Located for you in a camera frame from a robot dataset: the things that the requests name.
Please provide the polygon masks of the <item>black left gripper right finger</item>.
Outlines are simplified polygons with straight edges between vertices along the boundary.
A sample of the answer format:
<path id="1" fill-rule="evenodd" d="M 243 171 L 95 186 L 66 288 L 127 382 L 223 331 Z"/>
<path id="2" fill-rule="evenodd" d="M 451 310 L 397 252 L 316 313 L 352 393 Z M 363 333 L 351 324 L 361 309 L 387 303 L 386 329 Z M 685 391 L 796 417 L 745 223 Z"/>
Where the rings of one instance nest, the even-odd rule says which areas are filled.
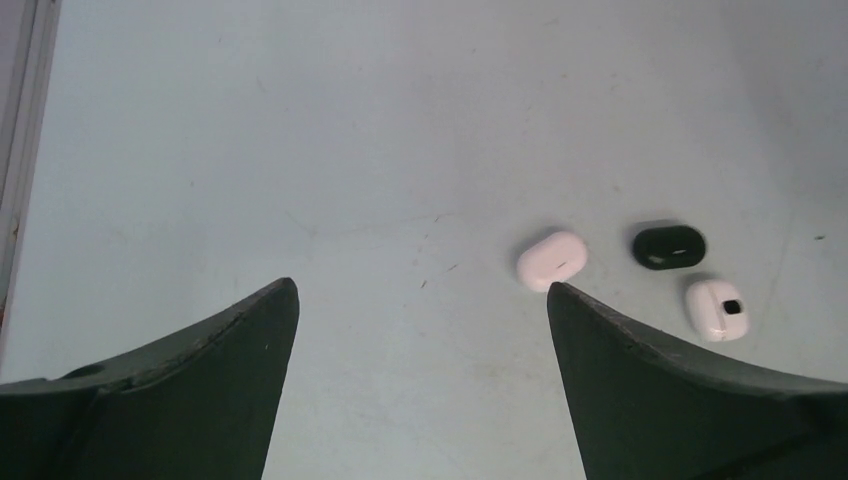
<path id="1" fill-rule="evenodd" d="M 738 361 L 555 283 L 547 312 L 590 479 L 843 479 L 847 387 Z"/>

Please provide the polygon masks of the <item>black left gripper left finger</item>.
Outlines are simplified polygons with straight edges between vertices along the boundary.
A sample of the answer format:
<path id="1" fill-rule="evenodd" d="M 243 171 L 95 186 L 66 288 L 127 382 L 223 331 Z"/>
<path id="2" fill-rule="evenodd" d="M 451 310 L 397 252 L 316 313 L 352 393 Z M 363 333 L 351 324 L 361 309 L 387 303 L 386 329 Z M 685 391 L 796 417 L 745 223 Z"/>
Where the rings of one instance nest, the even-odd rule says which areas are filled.
<path id="1" fill-rule="evenodd" d="M 1 388 L 5 479 L 259 479 L 299 319 L 278 279 L 60 378 Z"/>

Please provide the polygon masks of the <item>black oval charging case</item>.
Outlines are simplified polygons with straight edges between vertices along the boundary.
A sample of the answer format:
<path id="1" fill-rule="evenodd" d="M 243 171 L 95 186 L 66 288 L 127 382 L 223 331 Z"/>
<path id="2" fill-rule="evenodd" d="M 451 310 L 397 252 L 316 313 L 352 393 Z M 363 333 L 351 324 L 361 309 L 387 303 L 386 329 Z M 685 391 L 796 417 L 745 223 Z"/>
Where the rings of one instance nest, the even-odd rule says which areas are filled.
<path id="1" fill-rule="evenodd" d="M 670 225 L 640 231 L 633 239 L 631 252 L 649 270 L 684 269 L 698 265 L 705 258 L 707 243 L 694 227 Z"/>

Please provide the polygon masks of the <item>white oval charging case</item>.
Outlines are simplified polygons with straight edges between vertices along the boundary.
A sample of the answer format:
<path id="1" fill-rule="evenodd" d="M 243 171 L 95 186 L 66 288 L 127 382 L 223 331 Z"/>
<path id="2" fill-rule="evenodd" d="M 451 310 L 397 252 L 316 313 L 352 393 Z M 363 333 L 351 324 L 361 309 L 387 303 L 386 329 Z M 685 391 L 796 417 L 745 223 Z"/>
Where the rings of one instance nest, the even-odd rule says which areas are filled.
<path id="1" fill-rule="evenodd" d="M 588 248 L 578 235 L 554 232 L 523 252 L 516 264 L 519 281 L 534 292 L 547 292 L 581 272 L 588 262 Z"/>

